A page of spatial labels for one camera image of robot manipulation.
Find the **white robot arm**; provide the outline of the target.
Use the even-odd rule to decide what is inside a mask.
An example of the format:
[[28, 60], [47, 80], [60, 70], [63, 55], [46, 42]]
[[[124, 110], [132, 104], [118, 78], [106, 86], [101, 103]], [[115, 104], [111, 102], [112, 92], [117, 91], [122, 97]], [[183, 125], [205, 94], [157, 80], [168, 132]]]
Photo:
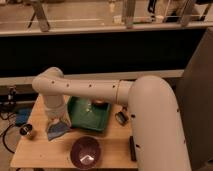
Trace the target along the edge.
[[32, 87], [43, 96], [49, 118], [65, 114], [66, 95], [127, 107], [139, 171], [192, 171], [178, 102], [161, 77], [75, 80], [50, 67], [33, 79]]

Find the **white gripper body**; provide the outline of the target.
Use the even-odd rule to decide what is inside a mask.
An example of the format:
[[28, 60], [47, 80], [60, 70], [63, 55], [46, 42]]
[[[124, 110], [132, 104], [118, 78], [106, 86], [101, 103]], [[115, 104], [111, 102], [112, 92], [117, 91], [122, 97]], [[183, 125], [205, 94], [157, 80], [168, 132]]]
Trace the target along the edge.
[[46, 108], [45, 113], [46, 113], [47, 118], [48, 118], [47, 129], [51, 125], [57, 124], [58, 122], [64, 122], [70, 128], [71, 122], [70, 122], [70, 119], [68, 117], [67, 109], [65, 107]]

